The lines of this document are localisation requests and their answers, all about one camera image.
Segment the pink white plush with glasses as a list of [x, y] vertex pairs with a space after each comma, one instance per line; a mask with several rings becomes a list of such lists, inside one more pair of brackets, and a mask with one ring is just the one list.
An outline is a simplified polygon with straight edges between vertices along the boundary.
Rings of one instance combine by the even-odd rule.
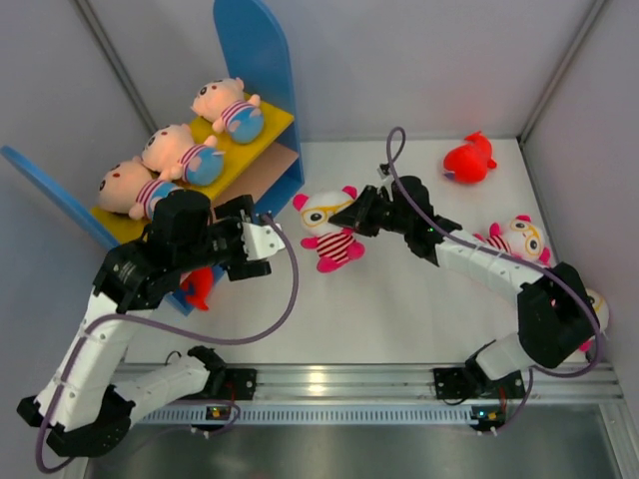
[[318, 254], [317, 270], [320, 273], [334, 272], [365, 254], [364, 245], [354, 237], [351, 229], [335, 226], [329, 221], [356, 198], [354, 186], [311, 196], [297, 194], [293, 198], [293, 207], [300, 214], [302, 227], [308, 234], [301, 240], [301, 246]]

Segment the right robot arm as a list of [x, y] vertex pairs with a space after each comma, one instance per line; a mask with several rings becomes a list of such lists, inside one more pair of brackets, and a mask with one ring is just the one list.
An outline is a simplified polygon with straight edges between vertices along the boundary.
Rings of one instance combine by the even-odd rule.
[[434, 211], [417, 177], [401, 177], [387, 188], [367, 186], [329, 221], [369, 238], [381, 231], [399, 234], [417, 257], [483, 284], [514, 306], [516, 330], [482, 346], [461, 369], [476, 395], [490, 395], [512, 373], [556, 368], [598, 329], [573, 266], [545, 268], [480, 241]]

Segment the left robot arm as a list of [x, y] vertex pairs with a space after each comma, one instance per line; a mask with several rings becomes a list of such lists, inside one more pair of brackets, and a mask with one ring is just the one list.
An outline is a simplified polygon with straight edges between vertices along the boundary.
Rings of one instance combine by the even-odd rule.
[[219, 207], [195, 191], [161, 199], [138, 239], [108, 251], [93, 281], [86, 313], [60, 366], [37, 395], [22, 399], [20, 417], [38, 431], [38, 451], [64, 461], [113, 450], [147, 415], [183, 398], [215, 398], [227, 367], [216, 338], [198, 335], [184, 357], [136, 380], [114, 383], [133, 336], [191, 272], [214, 266], [232, 280], [268, 275], [270, 258], [291, 249], [268, 215], [237, 197]]

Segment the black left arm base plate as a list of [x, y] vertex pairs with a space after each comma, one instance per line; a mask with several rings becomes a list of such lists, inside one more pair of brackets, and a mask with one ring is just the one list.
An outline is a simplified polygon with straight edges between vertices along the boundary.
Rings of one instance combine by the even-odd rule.
[[218, 397], [230, 401], [252, 401], [257, 389], [258, 371], [254, 368], [229, 368]]

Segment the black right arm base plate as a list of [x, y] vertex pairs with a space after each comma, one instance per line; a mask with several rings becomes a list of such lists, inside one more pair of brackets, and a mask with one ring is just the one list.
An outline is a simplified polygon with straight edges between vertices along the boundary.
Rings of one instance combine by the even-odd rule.
[[474, 392], [463, 367], [438, 367], [432, 369], [435, 396], [439, 400], [459, 401], [469, 399]]

